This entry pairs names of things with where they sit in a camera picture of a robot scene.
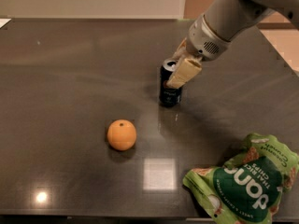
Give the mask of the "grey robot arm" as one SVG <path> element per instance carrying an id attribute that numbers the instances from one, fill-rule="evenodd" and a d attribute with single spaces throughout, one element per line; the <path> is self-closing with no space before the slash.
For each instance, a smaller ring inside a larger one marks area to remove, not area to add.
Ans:
<path id="1" fill-rule="evenodd" d="M 178 89 L 202 70 L 202 63 L 220 57 L 243 31 L 278 12 L 299 28 L 299 0 L 215 0 L 189 29 L 172 59 L 177 66 L 166 81 Z"/>

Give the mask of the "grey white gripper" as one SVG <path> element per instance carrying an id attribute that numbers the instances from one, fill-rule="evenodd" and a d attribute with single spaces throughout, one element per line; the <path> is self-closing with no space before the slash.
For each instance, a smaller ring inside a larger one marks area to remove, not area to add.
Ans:
<path id="1" fill-rule="evenodd" d="M 177 61 L 187 50 L 195 57 L 202 57 L 204 61 L 218 59 L 231 45 L 231 40 L 218 35 L 206 21 L 205 15 L 200 15 L 191 25 L 187 38 L 184 38 L 172 59 Z M 179 89 L 192 80 L 202 71 L 201 58 L 181 57 L 178 65 L 166 86 L 170 89 Z"/>

